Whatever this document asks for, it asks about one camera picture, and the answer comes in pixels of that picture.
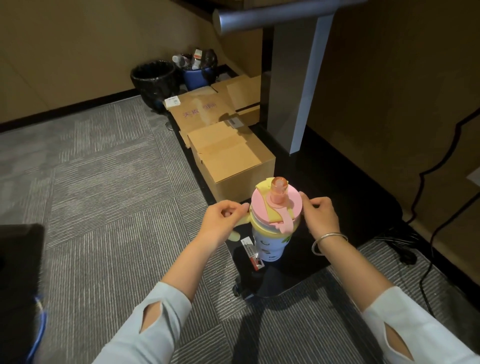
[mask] light blue sleeve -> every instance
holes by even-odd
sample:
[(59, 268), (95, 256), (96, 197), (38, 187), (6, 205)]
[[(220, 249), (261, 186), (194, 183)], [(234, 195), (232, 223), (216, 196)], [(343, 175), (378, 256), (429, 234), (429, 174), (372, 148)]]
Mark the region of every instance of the light blue sleeve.
[[(158, 301), (161, 302), (160, 317), (140, 333), (145, 307)], [(192, 304), (182, 292), (157, 283), (93, 363), (169, 363), (191, 309)]]

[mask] wall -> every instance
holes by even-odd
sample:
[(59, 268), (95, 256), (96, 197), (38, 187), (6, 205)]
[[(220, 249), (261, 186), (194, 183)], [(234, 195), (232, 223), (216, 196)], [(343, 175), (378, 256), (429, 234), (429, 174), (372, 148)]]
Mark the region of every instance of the wall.
[[(370, 0), (335, 15), (308, 125), (405, 210), (418, 173), (449, 147), (454, 125), (480, 107), (480, 2)], [(480, 118), (426, 177), (415, 228), (432, 232), (479, 188)], [(437, 248), (480, 283), (480, 202), (438, 235)]]
[(210, 23), (169, 0), (2, 1), (0, 122), (130, 89), (135, 65), (196, 46), (242, 72)]

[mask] blue trash bin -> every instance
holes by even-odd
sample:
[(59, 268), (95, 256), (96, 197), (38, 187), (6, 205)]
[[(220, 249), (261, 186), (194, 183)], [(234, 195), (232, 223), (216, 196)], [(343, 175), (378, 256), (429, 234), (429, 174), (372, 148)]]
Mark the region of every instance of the blue trash bin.
[(197, 88), (209, 86), (215, 81), (215, 75), (212, 68), (204, 68), (202, 70), (184, 70), (183, 80), (187, 90), (193, 91)]

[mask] pink lid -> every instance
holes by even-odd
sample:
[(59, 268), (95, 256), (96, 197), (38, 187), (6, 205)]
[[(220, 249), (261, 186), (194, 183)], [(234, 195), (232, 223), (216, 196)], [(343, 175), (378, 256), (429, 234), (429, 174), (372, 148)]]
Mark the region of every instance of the pink lid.
[[(288, 185), (288, 198), (290, 199), (290, 207), (292, 208), (294, 220), (300, 215), (302, 203), (299, 192), (292, 185)], [(265, 207), (265, 201), (258, 189), (252, 195), (252, 210), (255, 216), (265, 225), (275, 226), (278, 222), (269, 223), (267, 209)]]

